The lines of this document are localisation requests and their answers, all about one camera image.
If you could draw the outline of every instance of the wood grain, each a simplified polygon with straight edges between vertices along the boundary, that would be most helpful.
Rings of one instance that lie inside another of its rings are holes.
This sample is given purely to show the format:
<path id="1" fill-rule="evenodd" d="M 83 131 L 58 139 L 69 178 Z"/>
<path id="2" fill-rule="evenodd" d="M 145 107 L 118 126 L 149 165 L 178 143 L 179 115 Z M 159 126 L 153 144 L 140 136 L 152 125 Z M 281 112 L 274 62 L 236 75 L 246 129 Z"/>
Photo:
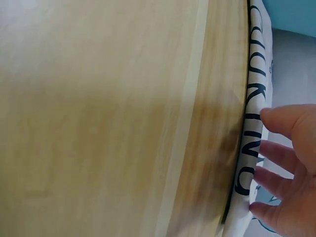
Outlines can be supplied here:
<path id="1" fill-rule="evenodd" d="M 215 235 L 246 1 L 1 0 L 0 236 Z"/>

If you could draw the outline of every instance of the finger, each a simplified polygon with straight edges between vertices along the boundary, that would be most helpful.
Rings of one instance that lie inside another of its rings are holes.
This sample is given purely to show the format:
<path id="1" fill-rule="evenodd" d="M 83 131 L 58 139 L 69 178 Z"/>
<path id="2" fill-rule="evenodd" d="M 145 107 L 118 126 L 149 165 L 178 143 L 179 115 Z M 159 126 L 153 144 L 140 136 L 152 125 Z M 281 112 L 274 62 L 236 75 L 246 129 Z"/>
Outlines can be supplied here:
<path id="1" fill-rule="evenodd" d="M 270 206 L 261 202 L 254 202 L 250 205 L 249 209 L 256 218 L 272 227 L 274 230 L 277 229 L 277 206 Z"/>
<path id="2" fill-rule="evenodd" d="M 311 175 L 316 175 L 316 105 L 264 109 L 261 119 L 269 131 L 292 140 L 299 161 Z"/>
<path id="3" fill-rule="evenodd" d="M 259 166 L 256 168 L 254 180 L 280 200 L 284 199 L 293 182 Z"/>
<path id="4" fill-rule="evenodd" d="M 292 148 L 274 142 L 261 141 L 260 154 L 292 174 L 300 162 Z"/>
<path id="5" fill-rule="evenodd" d="M 261 111 L 260 117 L 270 132 L 279 133 L 291 139 L 295 126 L 311 111 L 316 111 L 316 105 L 290 105 L 275 109 L 265 108 Z"/>

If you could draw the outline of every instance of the wooden cabinet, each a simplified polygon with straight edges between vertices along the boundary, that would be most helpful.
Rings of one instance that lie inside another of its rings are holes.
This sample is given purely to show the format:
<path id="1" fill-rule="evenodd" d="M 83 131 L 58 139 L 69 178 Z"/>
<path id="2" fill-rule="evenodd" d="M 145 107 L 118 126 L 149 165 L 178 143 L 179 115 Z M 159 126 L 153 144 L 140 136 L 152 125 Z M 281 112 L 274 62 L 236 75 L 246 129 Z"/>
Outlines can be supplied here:
<path id="1" fill-rule="evenodd" d="M 214 236 L 247 3 L 0 1 L 0 235 Z"/>

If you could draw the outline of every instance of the light wood surface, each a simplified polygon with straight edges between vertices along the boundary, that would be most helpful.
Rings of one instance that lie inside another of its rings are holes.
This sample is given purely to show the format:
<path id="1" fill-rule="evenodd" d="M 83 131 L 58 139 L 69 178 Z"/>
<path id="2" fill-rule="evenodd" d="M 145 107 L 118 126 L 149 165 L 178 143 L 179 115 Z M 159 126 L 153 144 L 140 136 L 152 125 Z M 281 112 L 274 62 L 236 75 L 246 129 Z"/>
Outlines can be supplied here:
<path id="1" fill-rule="evenodd" d="M 211 237 L 246 0 L 0 0 L 0 236 Z"/>

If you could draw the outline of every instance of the black lettering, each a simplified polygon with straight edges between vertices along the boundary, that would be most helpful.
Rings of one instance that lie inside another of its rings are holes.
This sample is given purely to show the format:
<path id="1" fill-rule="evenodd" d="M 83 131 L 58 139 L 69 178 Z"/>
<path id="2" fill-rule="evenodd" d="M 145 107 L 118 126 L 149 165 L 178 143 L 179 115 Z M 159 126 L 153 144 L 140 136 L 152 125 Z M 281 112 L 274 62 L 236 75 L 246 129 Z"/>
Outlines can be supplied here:
<path id="1" fill-rule="evenodd" d="M 255 91 L 251 92 L 250 95 L 248 95 L 247 100 L 246 100 L 246 106 L 248 105 L 249 101 L 255 97 L 256 95 L 262 94 L 265 99 L 266 99 L 266 87 L 260 83 L 253 83 L 253 84 L 248 84 L 247 88 L 257 88 Z"/>
<path id="2" fill-rule="evenodd" d="M 245 119 L 261 120 L 260 115 L 258 114 L 245 114 Z"/>
<path id="3" fill-rule="evenodd" d="M 235 185 L 236 193 L 239 193 L 240 195 L 243 195 L 243 196 L 248 196 L 250 194 L 250 190 L 245 189 L 240 183 L 240 176 L 243 172 L 251 173 L 254 175 L 255 169 L 252 167 L 245 166 L 245 167 L 240 169 L 238 177 L 237 177 L 237 184 Z"/>
<path id="4" fill-rule="evenodd" d="M 249 142 L 242 147 L 241 153 L 257 158 L 259 153 L 251 149 L 255 147 L 259 147 L 260 144 L 261 144 L 261 141 Z"/>
<path id="5" fill-rule="evenodd" d="M 260 58 L 263 58 L 263 60 L 266 61 L 265 56 L 263 56 L 263 55 L 262 55 L 261 53 L 259 53 L 259 52 L 254 52 L 254 53 L 250 56 L 250 58 L 249 58 L 249 71 L 254 72 L 254 73 L 259 73 L 259 74 L 261 74 L 261 75 L 263 75 L 263 76 L 266 76 L 266 73 L 265 73 L 264 71 L 262 71 L 262 70 L 259 69 L 259 68 L 254 68 L 254 67 L 251 66 L 251 59 L 254 58 L 254 57 L 256 57 L 256 56 L 258 56 L 258 57 L 260 57 Z"/>

